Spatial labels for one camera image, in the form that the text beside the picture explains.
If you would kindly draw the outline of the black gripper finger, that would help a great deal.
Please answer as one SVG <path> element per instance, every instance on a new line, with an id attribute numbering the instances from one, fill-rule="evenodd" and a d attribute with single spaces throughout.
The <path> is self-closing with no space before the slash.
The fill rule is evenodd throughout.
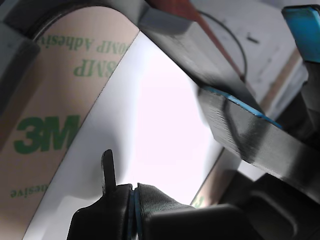
<path id="1" fill-rule="evenodd" d="M 320 6 L 292 5 L 281 10 L 308 73 L 300 94 L 309 121 L 307 137 L 320 139 Z"/>
<path id="2" fill-rule="evenodd" d="M 320 191 L 320 153 L 222 94 L 200 89 L 214 139 L 244 161 L 300 191 Z"/>

